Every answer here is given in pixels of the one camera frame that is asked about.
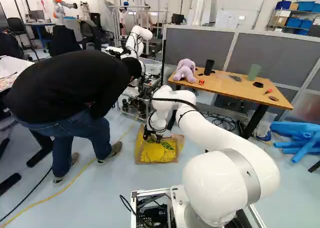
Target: cardboard box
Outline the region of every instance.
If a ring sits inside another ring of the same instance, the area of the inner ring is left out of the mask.
[[[279,10],[275,13],[275,16],[280,16],[280,17],[290,17],[291,11],[284,11],[284,10]]]
[[[288,17],[274,16],[270,25],[271,26],[285,26],[287,20],[288,20]]]
[[[290,8],[291,10],[298,10],[299,4],[291,3]]]

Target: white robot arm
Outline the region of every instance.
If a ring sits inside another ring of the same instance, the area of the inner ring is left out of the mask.
[[[76,3],[73,4],[67,4],[66,2],[62,0],[53,0],[54,4],[54,12],[53,16],[58,19],[56,22],[57,25],[64,25],[64,18],[65,18],[65,13],[63,7],[66,7],[68,9],[77,9],[78,6]]]
[[[192,92],[162,86],[152,97],[155,112],[147,119],[144,138],[150,133],[160,138],[169,111],[178,105],[175,119],[184,135],[212,151],[187,163],[182,176],[184,189],[196,214],[210,226],[221,227],[237,210],[272,194],[279,186],[280,173],[261,148],[213,125],[196,111],[195,104]]]
[[[116,48],[111,46],[107,47],[106,50],[109,52],[112,50],[114,52],[119,53],[121,59],[126,57],[133,57],[138,59],[144,51],[144,44],[142,40],[150,40],[152,39],[152,37],[153,35],[150,30],[144,29],[136,25],[131,29],[131,32],[128,36],[128,40],[125,44],[125,47],[128,50],[128,52],[124,52],[122,48]]]

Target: person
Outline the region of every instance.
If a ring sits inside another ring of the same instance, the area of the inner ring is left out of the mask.
[[[125,9],[120,9],[120,10],[119,10],[120,29],[121,29],[121,35],[122,35],[122,36],[125,36],[125,35],[126,35],[125,14],[126,14],[126,10],[125,10]]]
[[[75,136],[91,141],[98,164],[120,152],[121,142],[110,144],[104,116],[141,72],[135,58],[81,50],[35,63],[17,77],[4,102],[22,126],[54,137],[54,184],[79,160],[72,154]]]
[[[150,6],[145,8],[146,11],[150,10]],[[153,23],[152,23],[152,17],[151,14],[145,11],[141,11],[140,13],[138,13],[138,23],[140,23],[140,26],[145,28],[145,29],[149,29],[152,31],[152,27],[153,27]]]

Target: plush toy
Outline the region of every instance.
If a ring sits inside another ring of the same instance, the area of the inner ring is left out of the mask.
[[[189,83],[195,83],[197,81],[194,77],[195,71],[196,64],[194,61],[191,61],[190,59],[182,59],[178,63],[173,80],[179,81],[181,78],[186,78]]]

